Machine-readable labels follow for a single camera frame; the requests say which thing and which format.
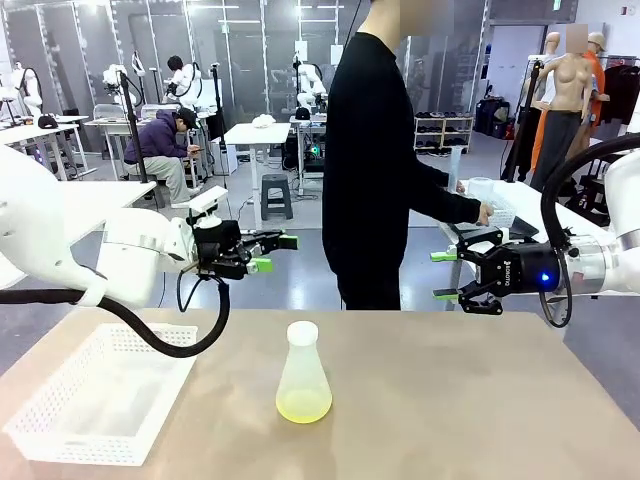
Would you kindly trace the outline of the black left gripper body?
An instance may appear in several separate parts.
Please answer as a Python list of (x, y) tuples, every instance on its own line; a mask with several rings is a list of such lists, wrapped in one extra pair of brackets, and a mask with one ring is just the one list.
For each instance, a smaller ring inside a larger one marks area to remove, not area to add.
[(243, 246), (236, 220), (214, 224), (199, 219), (193, 234), (200, 273), (229, 280), (241, 280), (248, 274), (250, 255)]

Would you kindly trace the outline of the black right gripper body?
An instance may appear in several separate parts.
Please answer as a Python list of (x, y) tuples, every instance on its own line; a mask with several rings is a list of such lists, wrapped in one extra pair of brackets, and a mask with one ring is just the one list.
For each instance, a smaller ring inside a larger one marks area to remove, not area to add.
[(552, 292), (560, 284), (560, 263), (548, 243), (509, 243), (491, 248), (477, 266), (479, 285), (496, 297)]

